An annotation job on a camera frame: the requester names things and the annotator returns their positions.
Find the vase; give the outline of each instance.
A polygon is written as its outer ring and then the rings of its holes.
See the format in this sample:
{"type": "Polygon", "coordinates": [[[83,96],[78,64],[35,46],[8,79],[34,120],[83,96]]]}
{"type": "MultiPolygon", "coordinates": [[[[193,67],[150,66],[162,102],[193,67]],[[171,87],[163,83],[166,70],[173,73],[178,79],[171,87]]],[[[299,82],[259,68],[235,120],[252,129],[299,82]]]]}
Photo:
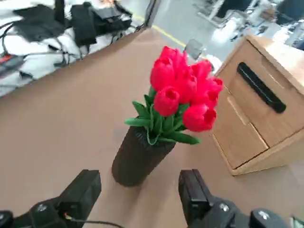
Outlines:
{"type": "Polygon", "coordinates": [[[151,146],[146,130],[131,126],[112,164],[115,181],[126,187],[142,184],[174,146],[174,142],[157,142],[151,146]]]}

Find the wooden drawer front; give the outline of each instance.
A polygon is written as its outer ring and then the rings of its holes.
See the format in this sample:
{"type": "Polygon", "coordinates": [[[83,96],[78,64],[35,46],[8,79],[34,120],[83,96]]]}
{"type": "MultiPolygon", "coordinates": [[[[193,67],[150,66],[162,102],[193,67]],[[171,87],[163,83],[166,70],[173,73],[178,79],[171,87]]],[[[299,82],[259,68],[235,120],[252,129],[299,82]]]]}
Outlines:
{"type": "Polygon", "coordinates": [[[225,86],[270,147],[304,127],[303,96],[249,42],[244,43],[231,63],[229,80],[227,76],[224,77],[227,82],[225,86]],[[237,72],[237,66],[241,62],[248,65],[286,104],[286,110],[283,113],[278,114],[268,106],[237,72]]]}
{"type": "Polygon", "coordinates": [[[233,169],[268,149],[227,89],[220,94],[217,112],[214,135],[233,169]]]}

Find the metal stand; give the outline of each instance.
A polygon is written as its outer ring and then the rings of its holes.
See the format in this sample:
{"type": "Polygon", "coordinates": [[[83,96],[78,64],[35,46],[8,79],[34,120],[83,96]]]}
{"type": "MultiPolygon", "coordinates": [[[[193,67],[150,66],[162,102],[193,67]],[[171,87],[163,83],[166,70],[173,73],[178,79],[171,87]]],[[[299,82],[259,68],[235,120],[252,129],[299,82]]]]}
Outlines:
{"type": "MultiPolygon", "coordinates": [[[[210,14],[206,14],[206,9],[200,9],[199,6],[195,5],[197,8],[199,8],[199,12],[198,15],[202,18],[204,18],[205,20],[207,20],[208,22],[210,22],[212,25],[214,25],[217,28],[221,28],[224,25],[224,21],[226,21],[225,19],[219,19],[216,17],[219,9],[221,8],[221,6],[224,4],[225,0],[218,0],[214,6],[212,11],[210,12],[210,14]]],[[[255,4],[256,4],[257,0],[252,0],[250,5],[248,6],[248,8],[252,8],[255,4]]]]}

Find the red tulip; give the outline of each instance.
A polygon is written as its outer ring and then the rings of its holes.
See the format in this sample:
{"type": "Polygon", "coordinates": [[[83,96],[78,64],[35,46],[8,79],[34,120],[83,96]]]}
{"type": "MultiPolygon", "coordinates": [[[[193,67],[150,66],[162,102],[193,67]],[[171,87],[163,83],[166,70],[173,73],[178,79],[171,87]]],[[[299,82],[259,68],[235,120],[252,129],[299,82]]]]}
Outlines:
{"type": "Polygon", "coordinates": [[[217,113],[204,104],[190,106],[183,115],[183,124],[193,132],[211,130],[217,113]]]}
{"type": "Polygon", "coordinates": [[[178,72],[180,67],[187,66],[187,54],[181,53],[178,49],[172,49],[168,46],[164,46],[160,58],[167,57],[172,60],[175,73],[178,72]]]}
{"type": "Polygon", "coordinates": [[[218,103],[220,91],[224,88],[223,81],[218,78],[208,78],[198,83],[198,91],[191,101],[193,105],[205,104],[214,108],[218,103]]]}
{"type": "Polygon", "coordinates": [[[192,75],[189,66],[180,70],[174,84],[176,91],[180,94],[180,103],[189,103],[197,92],[197,79],[192,75]]]}
{"type": "Polygon", "coordinates": [[[168,86],[156,93],[154,109],[161,116],[167,117],[177,112],[179,107],[179,93],[174,87],[168,86]]]}
{"type": "Polygon", "coordinates": [[[209,73],[212,70],[212,64],[209,60],[202,60],[191,66],[194,76],[198,79],[198,81],[204,80],[208,77],[209,73]]]}
{"type": "Polygon", "coordinates": [[[151,71],[150,83],[152,87],[159,91],[166,86],[173,85],[175,74],[172,60],[168,57],[162,57],[155,61],[151,71]]]}

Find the wooden cabinet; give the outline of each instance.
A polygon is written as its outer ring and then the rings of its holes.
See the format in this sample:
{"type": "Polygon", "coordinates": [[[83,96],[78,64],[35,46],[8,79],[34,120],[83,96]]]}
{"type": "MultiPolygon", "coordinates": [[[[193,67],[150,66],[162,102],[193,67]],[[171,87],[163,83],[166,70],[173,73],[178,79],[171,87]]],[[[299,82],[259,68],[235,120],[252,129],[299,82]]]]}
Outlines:
{"type": "Polygon", "coordinates": [[[289,68],[293,56],[285,63],[291,52],[292,47],[249,36],[218,73],[225,89],[213,139],[233,175],[304,158],[304,52],[296,50],[302,58],[294,62],[302,78],[289,68]]]}

